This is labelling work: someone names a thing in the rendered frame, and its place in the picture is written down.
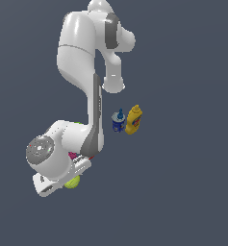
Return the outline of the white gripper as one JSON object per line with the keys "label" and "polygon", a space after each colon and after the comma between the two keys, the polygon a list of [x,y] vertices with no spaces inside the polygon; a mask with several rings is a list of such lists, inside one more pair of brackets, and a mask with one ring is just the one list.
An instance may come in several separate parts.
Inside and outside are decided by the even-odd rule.
{"label": "white gripper", "polygon": [[33,182],[36,192],[41,197],[46,197],[59,188],[65,187],[64,184],[72,180],[76,176],[81,176],[84,171],[91,167],[91,162],[88,157],[79,156],[70,161],[70,169],[65,173],[65,176],[57,181],[50,181],[45,176],[37,173],[33,176]]}

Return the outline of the yellow mustard bottle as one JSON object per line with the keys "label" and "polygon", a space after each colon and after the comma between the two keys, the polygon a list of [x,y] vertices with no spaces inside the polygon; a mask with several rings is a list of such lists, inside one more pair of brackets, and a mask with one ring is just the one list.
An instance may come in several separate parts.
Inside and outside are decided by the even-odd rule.
{"label": "yellow mustard bottle", "polygon": [[142,111],[139,105],[133,106],[127,116],[127,124],[125,128],[125,132],[128,135],[132,135],[138,130],[141,117],[142,117]]}

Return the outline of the yellow-green tennis ball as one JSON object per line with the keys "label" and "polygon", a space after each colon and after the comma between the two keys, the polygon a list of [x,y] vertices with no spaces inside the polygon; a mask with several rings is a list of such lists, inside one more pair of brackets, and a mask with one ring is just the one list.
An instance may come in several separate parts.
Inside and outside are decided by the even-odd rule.
{"label": "yellow-green tennis ball", "polygon": [[80,182],[80,176],[76,176],[72,180],[64,184],[66,188],[75,188]]}

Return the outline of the blue white cleanser bottle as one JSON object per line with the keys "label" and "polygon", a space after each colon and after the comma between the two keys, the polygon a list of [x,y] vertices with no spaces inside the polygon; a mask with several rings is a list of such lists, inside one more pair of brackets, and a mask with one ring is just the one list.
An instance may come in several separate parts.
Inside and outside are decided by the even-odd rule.
{"label": "blue white cleanser bottle", "polygon": [[125,115],[122,109],[119,109],[118,112],[115,112],[112,115],[112,121],[113,121],[113,130],[116,133],[120,133],[124,130]]}

